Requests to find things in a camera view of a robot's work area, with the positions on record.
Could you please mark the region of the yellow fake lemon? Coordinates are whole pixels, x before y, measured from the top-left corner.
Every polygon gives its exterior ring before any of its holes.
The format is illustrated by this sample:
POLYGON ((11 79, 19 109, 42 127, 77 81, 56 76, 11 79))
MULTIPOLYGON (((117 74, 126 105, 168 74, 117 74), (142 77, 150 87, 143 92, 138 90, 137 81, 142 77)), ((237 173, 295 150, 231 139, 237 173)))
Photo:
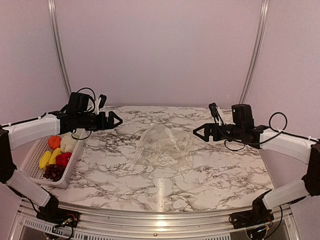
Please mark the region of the yellow fake lemon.
POLYGON ((52 153, 52 155, 51 155, 51 158, 52 159, 55 159, 58 155, 60 155, 62 153, 62 151, 61 151, 61 148, 60 147, 57 147, 54 151, 53 151, 53 153, 52 153))

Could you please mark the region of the yellow fake banana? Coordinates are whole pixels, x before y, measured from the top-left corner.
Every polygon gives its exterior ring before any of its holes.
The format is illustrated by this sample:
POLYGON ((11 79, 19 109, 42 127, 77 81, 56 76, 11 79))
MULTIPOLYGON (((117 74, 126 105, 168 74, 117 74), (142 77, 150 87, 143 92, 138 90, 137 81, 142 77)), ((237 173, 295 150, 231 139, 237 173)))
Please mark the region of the yellow fake banana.
POLYGON ((50 158, 52 156, 52 152, 47 150, 44 152, 44 154, 42 155, 42 157, 39 160, 39 168, 44 170, 47 165, 49 164, 50 158))

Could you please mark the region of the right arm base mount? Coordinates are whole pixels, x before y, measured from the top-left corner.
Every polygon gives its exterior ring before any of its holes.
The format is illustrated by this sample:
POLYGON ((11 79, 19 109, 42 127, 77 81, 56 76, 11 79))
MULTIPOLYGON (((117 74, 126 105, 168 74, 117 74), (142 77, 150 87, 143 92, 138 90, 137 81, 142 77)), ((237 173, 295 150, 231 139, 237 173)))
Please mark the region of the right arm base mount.
POLYGON ((232 213, 228 220, 233 225, 234 229, 241 229, 267 222, 271 223, 274 219, 275 218, 271 210, 267 210, 265 213, 261 214, 256 213, 253 210, 246 210, 232 213))

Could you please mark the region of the red fake bell pepper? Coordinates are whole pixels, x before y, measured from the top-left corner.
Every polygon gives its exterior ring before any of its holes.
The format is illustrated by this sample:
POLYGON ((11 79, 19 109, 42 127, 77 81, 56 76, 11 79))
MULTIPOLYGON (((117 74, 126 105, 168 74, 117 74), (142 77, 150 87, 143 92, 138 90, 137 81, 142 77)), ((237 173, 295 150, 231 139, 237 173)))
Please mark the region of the red fake bell pepper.
POLYGON ((62 167, 66 167, 69 163, 71 156, 72 156, 71 152, 65 152, 57 155, 55 157, 56 164, 62 167))

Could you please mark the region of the orange fake tomato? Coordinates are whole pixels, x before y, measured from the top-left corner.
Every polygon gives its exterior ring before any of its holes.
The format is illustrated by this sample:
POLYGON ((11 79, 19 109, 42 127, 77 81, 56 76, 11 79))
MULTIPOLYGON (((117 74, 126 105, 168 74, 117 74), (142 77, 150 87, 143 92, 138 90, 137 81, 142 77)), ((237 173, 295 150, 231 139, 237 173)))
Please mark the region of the orange fake tomato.
POLYGON ((48 139, 48 146, 50 149, 55 150, 61 146, 61 141, 62 141, 62 139, 60 136, 58 136, 58 135, 51 136, 48 139))

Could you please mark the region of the clear zip top bag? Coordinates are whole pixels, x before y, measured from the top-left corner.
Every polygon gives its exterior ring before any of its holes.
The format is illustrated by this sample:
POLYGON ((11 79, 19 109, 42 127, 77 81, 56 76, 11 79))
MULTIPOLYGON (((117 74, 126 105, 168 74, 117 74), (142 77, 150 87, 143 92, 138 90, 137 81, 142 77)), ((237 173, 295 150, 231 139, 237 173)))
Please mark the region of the clear zip top bag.
POLYGON ((194 165, 193 151, 194 138, 191 133, 154 124, 140 137, 134 162, 187 172, 194 165))

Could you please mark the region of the white fake cauliflower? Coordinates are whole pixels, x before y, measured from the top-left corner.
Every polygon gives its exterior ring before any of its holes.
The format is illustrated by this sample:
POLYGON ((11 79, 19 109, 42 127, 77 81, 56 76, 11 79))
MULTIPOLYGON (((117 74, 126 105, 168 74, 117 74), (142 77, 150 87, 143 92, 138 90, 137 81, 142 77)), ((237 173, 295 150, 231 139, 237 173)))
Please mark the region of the white fake cauliflower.
POLYGON ((72 138, 70 134, 62 137, 60 142, 60 150, 62 153, 72 153, 77 144, 77 140, 72 138))

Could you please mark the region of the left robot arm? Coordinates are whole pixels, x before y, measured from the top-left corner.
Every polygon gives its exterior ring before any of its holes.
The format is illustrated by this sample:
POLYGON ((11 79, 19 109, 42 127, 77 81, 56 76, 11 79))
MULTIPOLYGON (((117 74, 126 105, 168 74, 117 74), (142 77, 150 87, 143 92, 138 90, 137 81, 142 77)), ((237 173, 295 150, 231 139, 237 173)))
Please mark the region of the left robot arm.
POLYGON ((62 209, 58 208, 57 198, 18 170, 13 162, 12 151, 44 137, 71 133, 78 129, 97 132, 116 128, 123 120, 113 111, 100 110, 106 100, 105 95, 95 99, 80 91, 72 92, 68 104, 60 110, 0 127, 1 183, 43 208, 44 215, 53 223, 60 222, 64 216, 62 209))

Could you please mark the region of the purple fake grape bunch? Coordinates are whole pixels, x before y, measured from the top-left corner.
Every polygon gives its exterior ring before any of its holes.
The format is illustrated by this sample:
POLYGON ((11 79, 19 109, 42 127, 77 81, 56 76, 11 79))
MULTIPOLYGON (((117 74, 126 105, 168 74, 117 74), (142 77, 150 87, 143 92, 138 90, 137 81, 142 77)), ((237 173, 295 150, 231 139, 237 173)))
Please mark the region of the purple fake grape bunch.
POLYGON ((50 179, 53 182, 57 182, 62 178, 65 169, 66 168, 64 166, 58 164, 50 164, 45 168, 43 177, 45 179, 50 179))

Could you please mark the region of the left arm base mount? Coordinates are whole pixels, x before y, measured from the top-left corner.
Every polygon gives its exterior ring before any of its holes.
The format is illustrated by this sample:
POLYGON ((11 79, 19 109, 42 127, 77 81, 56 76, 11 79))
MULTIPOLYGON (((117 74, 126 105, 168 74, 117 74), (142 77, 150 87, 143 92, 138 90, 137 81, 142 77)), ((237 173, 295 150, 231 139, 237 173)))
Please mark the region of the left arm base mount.
POLYGON ((43 212, 37 213, 36 217, 40 220, 50 222, 62 226, 62 223, 71 219, 71 223, 66 224, 68 227, 76 228, 79 222, 80 213, 74 210, 58 208, 58 210, 50 217, 46 216, 43 212))

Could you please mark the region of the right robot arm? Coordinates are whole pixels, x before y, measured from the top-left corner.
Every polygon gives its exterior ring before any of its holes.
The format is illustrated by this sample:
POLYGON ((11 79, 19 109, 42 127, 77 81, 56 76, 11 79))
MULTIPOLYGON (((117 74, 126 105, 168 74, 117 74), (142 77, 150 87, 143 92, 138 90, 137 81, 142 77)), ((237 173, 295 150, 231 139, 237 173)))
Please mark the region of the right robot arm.
POLYGON ((256 126, 249 104, 232 105, 232 124, 226 124, 219 107, 215 103, 209 106, 213 123, 205 123, 193 130, 193 134, 205 142, 236 142, 258 150, 277 152, 292 157, 307 165, 306 174, 280 188, 270 190, 252 203, 247 219, 258 224, 275 207, 291 204, 320 194, 320 141, 276 130, 268 125, 256 126))

